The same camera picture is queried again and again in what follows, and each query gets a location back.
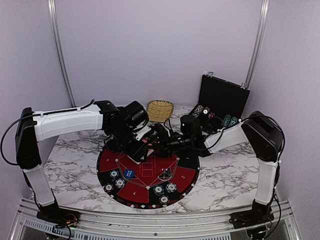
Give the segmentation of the blue small blind button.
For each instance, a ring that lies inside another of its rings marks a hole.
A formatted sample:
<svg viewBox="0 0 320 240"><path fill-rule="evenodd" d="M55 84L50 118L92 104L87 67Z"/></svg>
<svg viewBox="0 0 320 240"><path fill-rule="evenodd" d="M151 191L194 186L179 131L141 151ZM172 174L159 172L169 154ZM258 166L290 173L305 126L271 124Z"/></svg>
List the blue small blind button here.
<svg viewBox="0 0 320 240"><path fill-rule="evenodd" d="M135 171L133 169L126 169L123 175L126 179L133 179L135 177Z"/></svg>

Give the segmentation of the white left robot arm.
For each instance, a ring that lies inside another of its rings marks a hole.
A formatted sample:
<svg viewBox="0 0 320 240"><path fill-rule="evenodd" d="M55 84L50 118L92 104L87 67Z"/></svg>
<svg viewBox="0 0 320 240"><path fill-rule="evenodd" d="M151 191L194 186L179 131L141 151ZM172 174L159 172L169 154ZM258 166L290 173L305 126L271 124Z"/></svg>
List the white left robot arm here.
<svg viewBox="0 0 320 240"><path fill-rule="evenodd" d="M28 107L21 116L15 136L16 162L44 207L44 215L53 223L60 222L64 215L56 206L56 198L44 173L39 142L74 132L104 131L132 160L144 162L149 155L147 144L137 136L141 130L139 125L146 125L149 117L137 101L116 107L109 100L93 100L85 106L53 111L32 111Z"/></svg>

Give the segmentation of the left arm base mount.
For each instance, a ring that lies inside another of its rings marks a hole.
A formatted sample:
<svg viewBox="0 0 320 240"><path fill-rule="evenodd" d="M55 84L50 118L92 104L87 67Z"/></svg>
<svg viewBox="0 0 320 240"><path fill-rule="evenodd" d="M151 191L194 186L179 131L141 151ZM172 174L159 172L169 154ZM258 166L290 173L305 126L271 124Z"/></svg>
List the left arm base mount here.
<svg viewBox="0 0 320 240"><path fill-rule="evenodd" d="M54 225L51 230L52 233L72 238L74 236L72 228L78 226L80 213L74 210L61 209L59 216L52 218L38 211L36 217L40 220L52 223Z"/></svg>

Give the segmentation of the green blue chip stack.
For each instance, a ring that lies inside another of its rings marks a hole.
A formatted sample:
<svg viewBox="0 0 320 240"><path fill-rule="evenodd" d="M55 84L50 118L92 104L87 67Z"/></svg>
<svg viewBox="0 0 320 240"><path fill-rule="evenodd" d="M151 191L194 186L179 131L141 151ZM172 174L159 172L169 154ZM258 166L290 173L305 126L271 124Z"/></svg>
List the green blue chip stack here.
<svg viewBox="0 0 320 240"><path fill-rule="evenodd" d="M156 195L156 196L162 196L164 194L164 188L161 186L161 185L156 185L154 188L153 188L153 193Z"/></svg>
<svg viewBox="0 0 320 240"><path fill-rule="evenodd" d="M119 177L119 172L118 172L118 170L111 170L110 172L109 172L109 176L110 176L110 179L112 180L112 181L115 181L118 177Z"/></svg>

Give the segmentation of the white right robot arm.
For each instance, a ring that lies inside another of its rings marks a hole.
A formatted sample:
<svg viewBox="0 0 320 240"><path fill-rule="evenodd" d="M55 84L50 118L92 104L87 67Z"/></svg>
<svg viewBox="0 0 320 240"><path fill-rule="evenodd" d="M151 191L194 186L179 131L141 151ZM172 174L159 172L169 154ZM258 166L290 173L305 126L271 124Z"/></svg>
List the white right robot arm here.
<svg viewBox="0 0 320 240"><path fill-rule="evenodd" d="M249 143L258 160L258 182L255 206L247 219L258 224L267 216L265 206L272 202L280 176L281 154L285 148L285 134L270 116L254 111L249 117L239 119L232 126L223 127L215 134L203 135L200 120L192 114L180 118L180 133L156 125L157 137L152 148L165 156L181 148L208 156L223 149Z"/></svg>

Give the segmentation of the red playing card deck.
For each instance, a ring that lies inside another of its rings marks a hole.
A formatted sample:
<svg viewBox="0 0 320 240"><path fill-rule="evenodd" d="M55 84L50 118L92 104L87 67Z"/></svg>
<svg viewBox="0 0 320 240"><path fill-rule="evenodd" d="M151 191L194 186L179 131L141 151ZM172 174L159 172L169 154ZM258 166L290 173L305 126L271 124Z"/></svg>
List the red playing card deck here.
<svg viewBox="0 0 320 240"><path fill-rule="evenodd" d="M137 150L134 154L134 160L137 163L145 163L148 157L154 152L148 144L143 141L138 141Z"/></svg>

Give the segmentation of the clear round dealer button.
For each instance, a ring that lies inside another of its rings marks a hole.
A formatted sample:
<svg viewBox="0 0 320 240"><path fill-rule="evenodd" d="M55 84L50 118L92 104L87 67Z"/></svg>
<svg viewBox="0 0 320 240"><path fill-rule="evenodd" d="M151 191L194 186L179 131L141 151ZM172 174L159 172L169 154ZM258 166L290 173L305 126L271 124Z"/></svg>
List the clear round dealer button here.
<svg viewBox="0 0 320 240"><path fill-rule="evenodd" d="M161 181L168 181L172 178L172 171L170 168L163 168L159 171L157 176Z"/></svg>

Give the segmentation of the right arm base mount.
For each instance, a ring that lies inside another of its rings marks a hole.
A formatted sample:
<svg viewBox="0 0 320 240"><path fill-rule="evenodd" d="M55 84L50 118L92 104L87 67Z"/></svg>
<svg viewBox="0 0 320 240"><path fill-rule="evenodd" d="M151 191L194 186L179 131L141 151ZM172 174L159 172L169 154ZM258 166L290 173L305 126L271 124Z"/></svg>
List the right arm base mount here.
<svg viewBox="0 0 320 240"><path fill-rule="evenodd" d="M246 210L232 213L229 223L234 229L246 228L246 234L251 240L262 240L267 236L274 219L273 213L261 216L253 210Z"/></svg>

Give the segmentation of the red black chip stack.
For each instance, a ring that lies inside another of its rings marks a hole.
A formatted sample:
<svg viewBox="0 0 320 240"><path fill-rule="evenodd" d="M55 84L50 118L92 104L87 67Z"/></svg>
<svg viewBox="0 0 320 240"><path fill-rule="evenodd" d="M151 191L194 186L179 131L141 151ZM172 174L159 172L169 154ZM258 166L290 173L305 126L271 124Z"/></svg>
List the red black chip stack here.
<svg viewBox="0 0 320 240"><path fill-rule="evenodd" d="M162 195L159 197L159 202L161 205L167 205L170 202L170 198L167 195Z"/></svg>
<svg viewBox="0 0 320 240"><path fill-rule="evenodd" d="M113 186L113 184L110 184L110 183L106 184L106 185L103 187L103 190L104 190L106 193L112 192L113 189L114 189L114 186Z"/></svg>

